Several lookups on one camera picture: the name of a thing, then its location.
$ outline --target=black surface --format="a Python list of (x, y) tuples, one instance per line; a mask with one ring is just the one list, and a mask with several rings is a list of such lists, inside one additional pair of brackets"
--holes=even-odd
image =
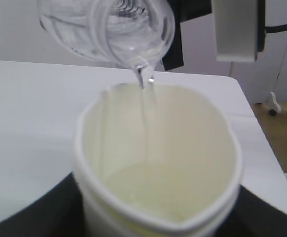
[[(84, 237), (82, 197), (72, 174), (41, 199), (0, 223), (0, 237)], [(287, 215), (241, 187), (217, 237), (287, 237)]]
[[(184, 66), (180, 23), (212, 13), (211, 0), (167, 0), (174, 16), (176, 32), (173, 43), (162, 59), (165, 71)], [(262, 52), (265, 45), (265, 0), (258, 0), (257, 52)]]

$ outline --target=white table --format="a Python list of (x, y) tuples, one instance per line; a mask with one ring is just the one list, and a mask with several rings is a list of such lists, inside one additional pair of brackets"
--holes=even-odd
[[(287, 181), (237, 81), (160, 72), (155, 78), (202, 92), (226, 113), (243, 151), (242, 184), (287, 213)], [(71, 172), (76, 119), (98, 92), (134, 81), (123, 69), (0, 61), (0, 221)]]

